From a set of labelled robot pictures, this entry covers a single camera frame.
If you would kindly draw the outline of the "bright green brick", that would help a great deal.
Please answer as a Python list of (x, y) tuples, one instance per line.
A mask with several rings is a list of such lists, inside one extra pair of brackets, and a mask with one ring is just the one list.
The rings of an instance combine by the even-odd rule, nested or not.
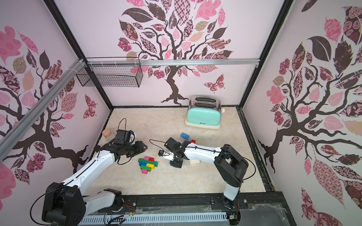
[(141, 166), (140, 168), (141, 168), (142, 171), (148, 171), (148, 172), (150, 172), (150, 171), (152, 170), (151, 167), (147, 167), (147, 166)]

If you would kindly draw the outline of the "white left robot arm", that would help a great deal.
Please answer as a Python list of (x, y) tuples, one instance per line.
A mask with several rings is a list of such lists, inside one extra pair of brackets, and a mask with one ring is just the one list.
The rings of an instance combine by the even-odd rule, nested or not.
[(107, 143), (84, 167), (61, 183), (48, 186), (41, 219), (53, 226), (77, 226), (85, 216), (107, 208), (113, 212), (123, 208), (122, 193), (105, 189), (95, 195), (84, 193), (93, 181), (121, 156), (132, 158), (147, 150), (142, 141), (116, 145)]

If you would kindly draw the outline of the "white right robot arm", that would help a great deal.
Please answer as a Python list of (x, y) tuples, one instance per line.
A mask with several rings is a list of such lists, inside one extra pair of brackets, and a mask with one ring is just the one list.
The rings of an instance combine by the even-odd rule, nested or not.
[(175, 168), (180, 169), (184, 160), (198, 160), (214, 165), (226, 183), (224, 198), (230, 201), (236, 199), (249, 163), (231, 145), (205, 147), (190, 141), (180, 143), (169, 138), (164, 147), (170, 151), (170, 154), (164, 158), (168, 159)]

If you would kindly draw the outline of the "green long brick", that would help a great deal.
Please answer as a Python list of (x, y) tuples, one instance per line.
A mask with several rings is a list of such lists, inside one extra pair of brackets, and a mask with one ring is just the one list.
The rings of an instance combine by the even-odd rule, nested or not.
[(155, 162), (155, 161), (149, 161), (149, 160), (145, 160), (145, 159), (139, 159), (138, 162), (140, 162), (140, 163), (145, 163), (145, 164), (152, 164), (152, 165), (154, 165), (155, 167), (158, 166), (158, 162)]

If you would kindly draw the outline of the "yellow small brick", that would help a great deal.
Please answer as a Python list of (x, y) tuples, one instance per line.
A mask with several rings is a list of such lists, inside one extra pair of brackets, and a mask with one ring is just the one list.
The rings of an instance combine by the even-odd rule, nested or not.
[(153, 164), (149, 164), (149, 163), (147, 163), (147, 165), (146, 165), (147, 167), (149, 167), (149, 168), (151, 168), (151, 169), (154, 169), (155, 168), (155, 165), (153, 165)]

